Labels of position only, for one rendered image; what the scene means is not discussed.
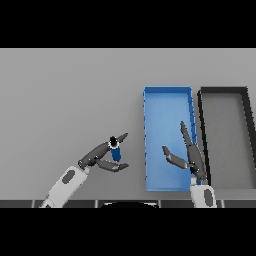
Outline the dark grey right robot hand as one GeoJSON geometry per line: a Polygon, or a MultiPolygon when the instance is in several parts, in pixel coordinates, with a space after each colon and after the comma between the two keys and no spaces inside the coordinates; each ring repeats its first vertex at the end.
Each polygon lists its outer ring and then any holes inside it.
{"type": "Polygon", "coordinates": [[[183,121],[180,122],[180,131],[182,133],[187,149],[187,159],[182,159],[172,154],[168,147],[163,145],[162,149],[166,157],[166,161],[181,169],[189,168],[190,172],[196,177],[198,181],[206,180],[207,173],[202,159],[202,154],[198,146],[191,140],[186,125],[183,121]]]}

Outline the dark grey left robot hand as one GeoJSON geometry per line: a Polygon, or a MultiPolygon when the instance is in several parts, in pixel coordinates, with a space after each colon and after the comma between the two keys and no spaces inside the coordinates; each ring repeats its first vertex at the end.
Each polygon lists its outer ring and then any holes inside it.
{"type": "MultiPolygon", "coordinates": [[[[120,135],[119,137],[116,137],[119,144],[121,144],[127,136],[128,134],[125,133],[123,135],[120,135]]],[[[121,163],[120,161],[116,162],[114,160],[112,162],[108,160],[103,160],[103,157],[108,152],[110,152],[109,140],[107,142],[104,142],[98,145],[89,153],[87,153],[81,160],[78,161],[78,166],[82,170],[85,170],[87,167],[93,167],[95,164],[97,164],[101,169],[111,171],[111,172],[118,172],[120,170],[127,168],[128,167],[127,163],[121,163]]]]}

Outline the blue pipe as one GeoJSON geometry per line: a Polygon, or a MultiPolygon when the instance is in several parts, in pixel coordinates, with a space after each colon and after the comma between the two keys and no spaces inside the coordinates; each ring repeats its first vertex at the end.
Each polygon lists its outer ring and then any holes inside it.
{"type": "Polygon", "coordinates": [[[119,162],[121,160],[120,144],[115,136],[111,136],[109,140],[109,148],[114,161],[119,162]]]}

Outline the blue bin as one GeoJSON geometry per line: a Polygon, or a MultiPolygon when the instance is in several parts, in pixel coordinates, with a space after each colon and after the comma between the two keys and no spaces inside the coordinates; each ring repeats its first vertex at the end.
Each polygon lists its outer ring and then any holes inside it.
{"type": "Polygon", "coordinates": [[[187,149],[180,131],[183,121],[190,139],[196,143],[196,121],[190,86],[145,86],[144,151],[146,190],[187,192],[192,174],[166,161],[162,146],[187,160],[187,149]]]}

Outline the dark grey bin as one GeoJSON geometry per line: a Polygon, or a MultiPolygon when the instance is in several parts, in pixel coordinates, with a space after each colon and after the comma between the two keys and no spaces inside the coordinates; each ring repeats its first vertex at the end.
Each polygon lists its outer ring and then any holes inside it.
{"type": "Polygon", "coordinates": [[[201,87],[197,93],[209,183],[256,189],[256,130],[247,87],[201,87]]]}

